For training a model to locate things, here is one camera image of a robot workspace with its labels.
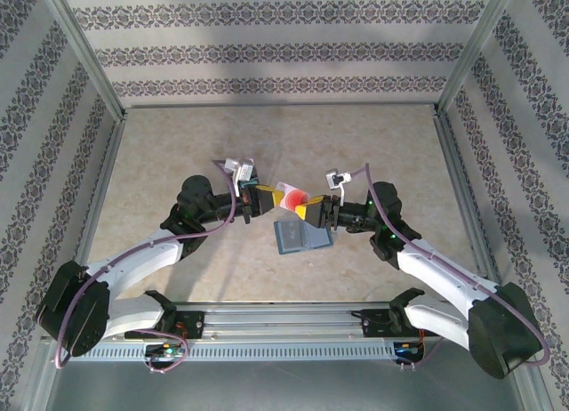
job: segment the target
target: beige floor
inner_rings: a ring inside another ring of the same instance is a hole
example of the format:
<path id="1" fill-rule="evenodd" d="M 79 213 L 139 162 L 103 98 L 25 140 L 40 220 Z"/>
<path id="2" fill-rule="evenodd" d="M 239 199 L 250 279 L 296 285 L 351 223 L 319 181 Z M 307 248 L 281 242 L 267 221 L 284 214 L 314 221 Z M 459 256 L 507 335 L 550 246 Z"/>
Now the beige floor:
<path id="1" fill-rule="evenodd" d="M 325 172 L 364 162 L 395 183 L 404 219 L 440 252 L 474 267 L 428 107 L 401 105 L 133 109 L 129 111 L 90 261 L 141 240 L 167 216 L 190 175 L 224 192 L 212 158 L 253 156 L 261 181 L 330 193 Z M 348 185 L 363 202 L 365 180 Z M 283 209 L 238 219 L 173 267 L 127 291 L 158 289 L 173 301 L 388 300 L 418 280 L 374 255 L 369 233 L 339 231 L 335 245 L 279 255 L 273 222 Z"/>

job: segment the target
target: patterned wallpaper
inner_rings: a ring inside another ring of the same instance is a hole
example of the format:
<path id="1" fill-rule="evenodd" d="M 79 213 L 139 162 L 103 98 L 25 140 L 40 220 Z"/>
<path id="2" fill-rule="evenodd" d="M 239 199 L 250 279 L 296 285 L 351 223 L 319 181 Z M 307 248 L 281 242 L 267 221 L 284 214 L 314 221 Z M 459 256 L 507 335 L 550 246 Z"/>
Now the patterned wallpaper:
<path id="1" fill-rule="evenodd" d="M 504 281 L 524 288 L 551 347 L 541 369 L 569 409 L 567 0 L 510 0 L 448 110 Z"/>
<path id="2" fill-rule="evenodd" d="M 115 122 L 43 0 L 0 17 L 0 410 L 20 409 L 33 317 L 77 253 Z"/>
<path id="3" fill-rule="evenodd" d="M 126 107 L 434 102 L 488 0 L 68 0 Z"/>

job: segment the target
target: red object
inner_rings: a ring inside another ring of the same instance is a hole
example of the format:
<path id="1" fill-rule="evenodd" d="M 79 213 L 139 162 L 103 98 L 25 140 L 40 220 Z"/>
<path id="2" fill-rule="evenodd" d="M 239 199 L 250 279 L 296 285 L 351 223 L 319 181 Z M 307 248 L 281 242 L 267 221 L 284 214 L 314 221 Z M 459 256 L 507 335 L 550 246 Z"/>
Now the red object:
<path id="1" fill-rule="evenodd" d="M 309 195 L 302 190 L 293 190 L 287 196 L 284 204 L 286 209 L 294 211 L 298 205 L 306 204 L 309 201 Z"/>

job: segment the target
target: floral pattern border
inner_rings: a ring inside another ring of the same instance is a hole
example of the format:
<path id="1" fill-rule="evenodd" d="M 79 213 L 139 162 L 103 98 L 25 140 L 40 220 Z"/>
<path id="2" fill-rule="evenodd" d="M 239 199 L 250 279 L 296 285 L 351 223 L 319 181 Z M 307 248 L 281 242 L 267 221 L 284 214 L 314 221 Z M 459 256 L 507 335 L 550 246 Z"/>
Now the floral pattern border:
<path id="1" fill-rule="evenodd" d="M 25 77 L 12 98 L 12 104 L 6 109 L 2 117 L 0 128 L 0 181 L 4 179 L 3 173 L 10 165 L 13 152 L 16 151 L 22 133 L 28 129 L 28 123 L 36 111 L 37 103 L 45 91 L 47 82 L 52 77 L 68 40 L 65 33 L 54 21 L 47 36 L 29 65 Z"/>
<path id="2" fill-rule="evenodd" d="M 569 178 L 569 116 L 563 111 L 559 98 L 549 86 L 549 80 L 507 13 L 502 15 L 493 34 L 508 58 L 517 81 L 524 89 L 533 113 L 541 122 L 541 129 L 551 141 L 551 148 L 555 150 L 557 160 L 561 162 L 561 167 Z"/>
<path id="3" fill-rule="evenodd" d="M 524 137 L 518 130 L 516 119 L 512 116 L 485 57 L 478 58 L 472 67 L 472 73 L 517 173 L 529 209 L 543 236 L 543 243 L 548 246 L 548 254 L 554 261 L 559 280 L 565 285 L 565 293 L 569 294 L 569 240 L 565 236 L 565 229 L 561 227 L 559 215 L 550 202 L 549 193 L 545 190 Z"/>
<path id="4" fill-rule="evenodd" d="M 474 24 L 483 1 L 307 1 L 158 4 L 74 9 L 83 30 L 278 24 Z"/>
<path id="5" fill-rule="evenodd" d="M 0 60 L 5 56 L 20 27 L 38 0 L 2 0 L 0 2 Z"/>
<path id="6" fill-rule="evenodd" d="M 569 57 L 569 0 L 532 0 L 532 3 Z"/>
<path id="7" fill-rule="evenodd" d="M 557 380 L 556 387 L 560 390 L 560 398 L 565 407 L 569 408 L 569 364 L 567 352 L 564 350 L 563 340 L 557 333 L 557 325 L 552 322 L 551 309 L 544 294 L 543 287 L 538 275 L 533 268 L 532 260 L 526 248 L 526 244 L 520 229 L 517 226 L 516 217 L 509 204 L 504 191 L 503 183 L 498 175 L 496 164 L 492 161 L 490 150 L 485 143 L 482 128 L 478 123 L 472 104 L 462 88 L 454 99 L 456 108 L 461 116 L 462 125 L 469 138 L 470 146 L 482 180 L 486 186 L 488 197 L 493 205 L 496 221 L 500 226 L 501 234 L 508 249 L 514 271 L 519 279 L 519 284 L 532 305 L 535 317 L 540 323 L 540 328 L 545 335 L 546 341 L 551 348 L 549 370 Z"/>
<path id="8" fill-rule="evenodd" d="M 25 297 L 25 304 L 22 306 L 22 313 L 18 317 L 16 323 L 16 330 L 13 332 L 13 340 L 8 345 L 5 353 L 6 359 L 2 362 L 2 371 L 0 372 L 0 409 L 10 409 L 11 398 L 15 394 L 15 388 L 20 380 L 20 370 L 24 366 L 24 358 L 28 355 L 30 342 L 33 338 L 33 333 L 36 328 L 34 316 L 36 314 L 37 306 L 41 302 L 42 297 L 49 285 L 50 279 L 53 276 L 55 264 L 60 258 L 61 244 L 65 240 L 65 231 L 73 213 L 77 196 L 81 189 L 84 179 L 84 174 L 89 165 L 89 158 L 91 156 L 97 134 L 100 130 L 102 119 L 107 113 L 107 108 L 100 96 L 95 100 L 89 120 L 85 126 L 83 137 L 77 147 L 77 153 L 73 159 L 73 164 L 68 173 L 68 178 L 65 187 L 61 192 L 59 205 L 55 211 L 52 219 L 52 226 L 49 228 L 49 234 L 45 238 L 45 245 L 42 248 L 38 266 L 34 271 L 34 279 L 29 285 L 29 290 Z M 108 147 L 113 136 L 116 123 L 113 124 L 110 134 L 105 145 L 104 153 L 107 154 Z M 94 197 L 97 183 L 99 182 L 100 174 L 104 164 L 100 163 L 99 171 L 95 177 L 95 186 L 92 190 L 91 202 Z M 83 227 L 87 222 L 91 203 L 89 203 L 85 217 L 83 220 Z M 75 254 L 81 243 L 81 238 L 77 240 Z"/>
<path id="9" fill-rule="evenodd" d="M 104 68 L 309 61 L 456 61 L 462 44 L 330 43 L 330 44 L 210 44 L 150 46 L 96 50 Z"/>
<path id="10" fill-rule="evenodd" d="M 263 77 L 113 83 L 119 97 L 273 93 L 440 93 L 446 77 Z"/>
<path id="11" fill-rule="evenodd" d="M 31 231 L 32 223 L 36 218 L 39 203 L 44 197 L 47 183 L 52 176 L 61 147 L 88 82 L 89 76 L 83 65 L 79 63 L 69 80 L 68 87 L 63 94 L 59 108 L 55 112 L 47 135 L 45 135 L 32 172 L 28 176 L 29 180 L 24 186 L 24 193 L 21 194 L 21 201 L 14 209 L 14 214 L 11 217 L 12 223 L 8 225 L 5 238 L 2 239 L 2 248 L 0 248 L 0 262 L 2 262 L 0 265 L 0 304 L 4 302 L 4 293 L 10 287 L 13 270 L 18 265 L 22 247 L 28 240 L 28 233 Z"/>

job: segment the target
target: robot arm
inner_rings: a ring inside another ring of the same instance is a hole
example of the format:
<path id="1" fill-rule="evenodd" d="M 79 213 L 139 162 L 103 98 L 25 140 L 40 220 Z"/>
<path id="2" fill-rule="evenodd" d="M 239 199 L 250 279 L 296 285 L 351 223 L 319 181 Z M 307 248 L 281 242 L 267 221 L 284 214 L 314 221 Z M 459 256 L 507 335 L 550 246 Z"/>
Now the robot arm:
<path id="1" fill-rule="evenodd" d="M 249 223 L 251 218 L 278 206 L 283 193 L 259 185 L 252 165 L 237 163 L 230 168 L 234 169 L 233 186 L 238 196 L 235 216 L 243 216 L 245 223 Z M 342 183 L 350 179 L 348 173 L 337 172 L 331 172 L 327 177 L 333 189 L 343 189 Z M 296 213 L 318 228 L 343 227 L 349 233 L 373 232 L 370 244 L 382 261 L 421 280 L 448 301 L 440 302 L 416 288 L 405 291 L 389 302 L 389 323 L 393 332 L 423 329 L 441 335 L 468 350 L 478 365 L 496 378 L 503 378 L 541 350 L 535 335 L 483 292 L 485 288 L 498 295 L 538 327 L 521 288 L 511 283 L 498 286 L 439 254 L 402 220 L 402 204 L 393 184 L 376 182 L 373 186 L 389 221 L 411 246 L 389 230 L 369 193 L 364 204 L 344 202 L 344 193 L 341 197 L 314 197 L 307 204 L 297 206 Z M 195 175 L 184 181 L 170 216 L 144 241 L 150 242 L 151 246 L 125 257 L 86 289 L 72 313 L 64 337 L 63 346 L 71 356 L 85 354 L 99 340 L 110 335 L 146 328 L 176 332 L 176 308 L 161 294 L 148 291 L 134 299 L 117 300 L 117 297 L 151 273 L 186 258 L 205 240 L 202 237 L 184 242 L 163 241 L 165 238 L 203 232 L 203 224 L 227 219 L 230 209 L 231 195 L 213 195 L 212 186 L 205 177 Z M 417 252 L 413 245 L 427 250 L 430 258 Z M 435 255 L 472 282 L 467 283 L 464 278 L 445 270 L 438 259 L 433 258 Z M 36 315 L 48 334 L 57 338 L 63 315 L 78 289 L 114 258 L 86 267 L 67 262 L 59 268 Z"/>
<path id="2" fill-rule="evenodd" d="M 280 203 L 283 192 L 260 185 L 252 164 L 240 161 L 231 167 L 236 173 L 233 179 L 236 187 L 235 217 L 242 216 L 248 224 L 252 218 L 263 215 Z M 230 212 L 230 193 L 213 195 L 211 183 L 201 175 L 186 179 L 177 203 L 169 217 L 160 224 L 160 229 L 136 245 L 150 243 L 150 246 L 126 256 L 86 289 L 69 320 L 63 347 L 75 357 L 85 354 L 102 338 L 111 335 L 146 328 L 172 331 L 175 306 L 161 294 L 148 291 L 132 299 L 117 300 L 117 297 L 155 271 L 194 253 L 206 237 L 183 242 L 164 239 L 203 232 L 203 224 L 226 220 Z M 73 261 L 66 262 L 58 269 L 36 314 L 37 322 L 51 337 L 58 337 L 65 312 L 79 288 L 115 257 L 117 255 L 86 267 Z"/>
<path id="3" fill-rule="evenodd" d="M 327 176 L 332 177 L 328 179 L 332 189 L 349 181 L 349 178 L 346 181 L 346 174 L 337 174 L 337 171 Z M 495 378 L 505 377 L 542 349 L 538 338 L 520 319 L 483 292 L 487 290 L 500 297 L 539 332 L 532 308 L 519 286 L 513 283 L 499 286 L 438 253 L 402 220 L 402 204 L 393 184 L 376 182 L 373 186 L 384 213 L 410 245 L 382 221 L 371 193 L 363 205 L 344 203 L 343 198 L 337 196 L 315 197 L 306 205 L 297 206 L 296 213 L 320 228 L 344 227 L 350 233 L 374 232 L 370 244 L 382 261 L 421 280 L 448 301 L 427 297 L 416 288 L 406 291 L 390 302 L 393 329 L 417 328 L 439 334 L 468 350 L 478 365 Z M 426 250 L 429 257 L 419 253 L 414 246 Z M 438 259 L 462 276 L 446 270 Z"/>

